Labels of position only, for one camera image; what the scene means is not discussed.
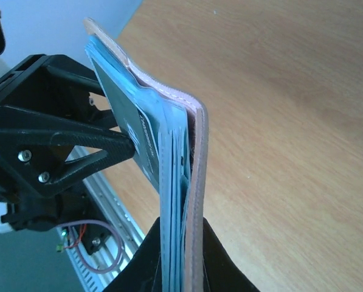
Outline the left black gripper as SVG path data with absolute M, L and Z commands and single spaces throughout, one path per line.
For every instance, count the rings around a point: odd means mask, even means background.
M 102 93 L 94 72 L 65 55 L 0 70 L 0 224 L 46 231 L 83 219 L 83 180 L 134 156 L 91 93 Z

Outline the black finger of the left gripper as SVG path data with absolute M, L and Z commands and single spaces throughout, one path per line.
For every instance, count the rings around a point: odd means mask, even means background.
M 51 56 L 46 69 L 62 90 L 63 105 L 69 118 L 102 128 L 114 128 L 116 119 L 110 109 L 100 110 L 90 101 L 90 94 L 105 96 L 96 74 L 68 56 Z

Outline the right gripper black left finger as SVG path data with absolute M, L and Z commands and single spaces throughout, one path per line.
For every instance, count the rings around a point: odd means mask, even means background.
M 160 219 L 157 218 L 139 249 L 104 292 L 162 291 Z

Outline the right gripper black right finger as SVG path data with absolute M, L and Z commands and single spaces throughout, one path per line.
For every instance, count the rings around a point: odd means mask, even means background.
M 234 264 L 206 218 L 203 219 L 203 272 L 203 291 L 260 291 Z

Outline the black VIP credit card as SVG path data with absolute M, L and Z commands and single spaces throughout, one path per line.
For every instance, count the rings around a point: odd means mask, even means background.
M 153 132 L 157 123 L 151 121 L 146 106 L 139 104 L 148 90 L 124 66 L 114 68 L 94 57 L 91 61 L 119 128 L 133 141 L 135 162 L 159 191 L 159 150 L 157 134 Z

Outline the pink leather card holder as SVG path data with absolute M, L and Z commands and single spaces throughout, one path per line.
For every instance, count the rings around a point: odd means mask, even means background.
M 86 19 L 84 25 L 91 64 L 94 57 L 114 68 L 124 66 L 148 90 L 139 104 L 157 123 L 153 132 L 159 150 L 162 290 L 202 291 L 207 110 L 195 97 L 141 70 L 93 19 Z

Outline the left controller board with LEDs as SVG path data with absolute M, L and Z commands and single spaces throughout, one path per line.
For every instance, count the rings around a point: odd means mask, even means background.
M 67 228 L 63 228 L 60 231 L 60 242 L 56 245 L 56 252 L 63 252 L 68 244 L 69 231 Z

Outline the aluminium rail base frame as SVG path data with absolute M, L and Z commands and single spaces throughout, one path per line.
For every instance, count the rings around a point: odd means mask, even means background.
M 87 177 L 83 183 L 106 221 L 115 227 L 120 240 L 108 238 L 105 246 L 92 255 L 88 255 L 83 244 L 79 244 L 78 250 L 68 249 L 66 253 L 83 289 L 103 291 L 129 264 L 145 235 L 102 173 L 98 172 Z M 94 268 L 106 268 L 112 264 L 118 252 L 121 252 L 118 265 L 114 271 L 106 274 L 93 273 L 82 262 L 85 260 Z

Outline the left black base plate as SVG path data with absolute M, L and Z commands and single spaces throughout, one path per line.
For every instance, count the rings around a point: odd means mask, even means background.
M 105 242 L 110 235 L 112 233 L 101 225 L 87 224 L 81 242 L 88 255 L 92 255 L 105 246 Z

